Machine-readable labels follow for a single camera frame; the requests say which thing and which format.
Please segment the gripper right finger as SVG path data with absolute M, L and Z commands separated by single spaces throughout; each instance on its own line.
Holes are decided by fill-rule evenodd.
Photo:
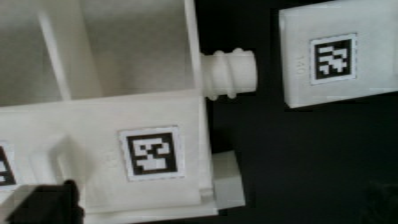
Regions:
M 232 151 L 213 155 L 215 202 L 218 209 L 245 205 L 241 174 Z

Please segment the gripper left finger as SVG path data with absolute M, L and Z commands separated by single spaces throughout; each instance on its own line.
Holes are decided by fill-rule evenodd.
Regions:
M 80 191 L 73 180 L 39 185 L 5 218 L 7 224 L 83 224 Z

